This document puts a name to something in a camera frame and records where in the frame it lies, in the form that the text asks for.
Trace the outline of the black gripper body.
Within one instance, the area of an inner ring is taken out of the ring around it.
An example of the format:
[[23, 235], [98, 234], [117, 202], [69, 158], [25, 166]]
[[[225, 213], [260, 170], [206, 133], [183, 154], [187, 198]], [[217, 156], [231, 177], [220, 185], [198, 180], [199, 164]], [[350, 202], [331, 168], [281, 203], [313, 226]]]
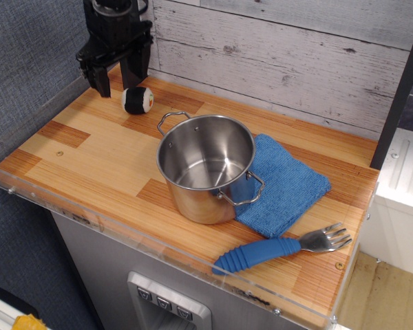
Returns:
[[84, 1], [89, 40], [77, 52], [81, 70], [91, 71], [127, 59], [139, 62], [139, 71], [148, 67], [152, 41], [151, 21], [140, 16], [148, 1]]

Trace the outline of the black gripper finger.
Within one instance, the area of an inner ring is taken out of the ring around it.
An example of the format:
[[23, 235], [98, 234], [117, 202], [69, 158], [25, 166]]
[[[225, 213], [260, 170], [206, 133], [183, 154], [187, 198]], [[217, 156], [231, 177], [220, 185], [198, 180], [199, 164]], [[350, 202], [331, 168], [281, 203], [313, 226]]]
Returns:
[[124, 85], [138, 85], [148, 76], [150, 44], [131, 48], [120, 60]]
[[86, 64], [85, 75], [92, 88], [97, 90], [103, 98], [111, 97], [111, 89], [109, 84], [109, 77], [107, 75], [107, 68], [111, 64], [108, 62]]

